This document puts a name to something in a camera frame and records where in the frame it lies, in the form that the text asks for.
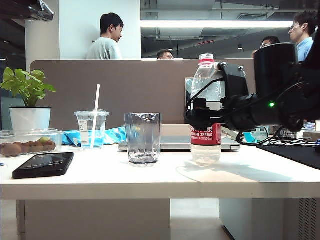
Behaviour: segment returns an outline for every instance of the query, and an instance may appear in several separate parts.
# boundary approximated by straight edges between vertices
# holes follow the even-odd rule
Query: red bottle label
[[[221,144],[221,124],[215,123],[207,131],[198,131],[191,126],[191,144],[216,146]]]

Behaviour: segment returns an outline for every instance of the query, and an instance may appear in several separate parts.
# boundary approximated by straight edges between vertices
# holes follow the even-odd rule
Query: gray t-shirt
[[[122,55],[117,42],[108,37],[99,37],[85,56],[87,60],[121,60]]]

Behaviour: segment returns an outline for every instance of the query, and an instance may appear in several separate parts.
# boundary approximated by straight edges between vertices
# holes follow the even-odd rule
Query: white flower pot
[[[48,129],[51,107],[10,107],[10,117],[14,131]]]

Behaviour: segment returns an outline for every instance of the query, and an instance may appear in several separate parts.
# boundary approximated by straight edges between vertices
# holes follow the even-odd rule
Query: green light
[[[268,106],[270,107],[270,108],[274,108],[275,107],[275,105],[276,105],[276,103],[275,102],[269,102],[269,104],[268,104]]]

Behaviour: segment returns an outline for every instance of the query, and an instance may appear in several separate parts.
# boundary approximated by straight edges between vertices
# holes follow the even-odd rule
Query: silver laptop
[[[161,151],[190,151],[190,136],[162,136],[161,137]],[[240,148],[240,144],[228,138],[221,138],[221,150],[225,152],[236,151]],[[127,151],[127,142],[119,143],[120,151]]]

